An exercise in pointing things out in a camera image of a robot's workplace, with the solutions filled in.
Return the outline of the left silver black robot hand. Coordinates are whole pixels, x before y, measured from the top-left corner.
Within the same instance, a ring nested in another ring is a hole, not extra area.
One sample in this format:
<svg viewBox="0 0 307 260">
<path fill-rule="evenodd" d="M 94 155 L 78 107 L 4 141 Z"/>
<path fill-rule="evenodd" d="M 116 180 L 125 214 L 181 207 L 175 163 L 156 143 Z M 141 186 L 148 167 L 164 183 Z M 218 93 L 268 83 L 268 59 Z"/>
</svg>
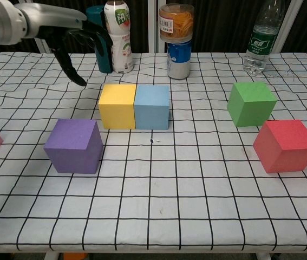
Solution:
<svg viewBox="0 0 307 260">
<path fill-rule="evenodd" d="M 68 34 L 72 35 L 80 44 L 95 47 L 103 56 L 104 47 L 100 38 L 107 46 L 113 45 L 107 30 L 88 21 L 84 13 L 75 9 L 40 3 L 21 3 L 15 7 L 23 13 L 27 22 L 25 38 L 45 40 L 67 77 L 79 86 L 86 86 L 86 81 L 77 74 L 72 65 L 64 38 Z"/>
</svg>

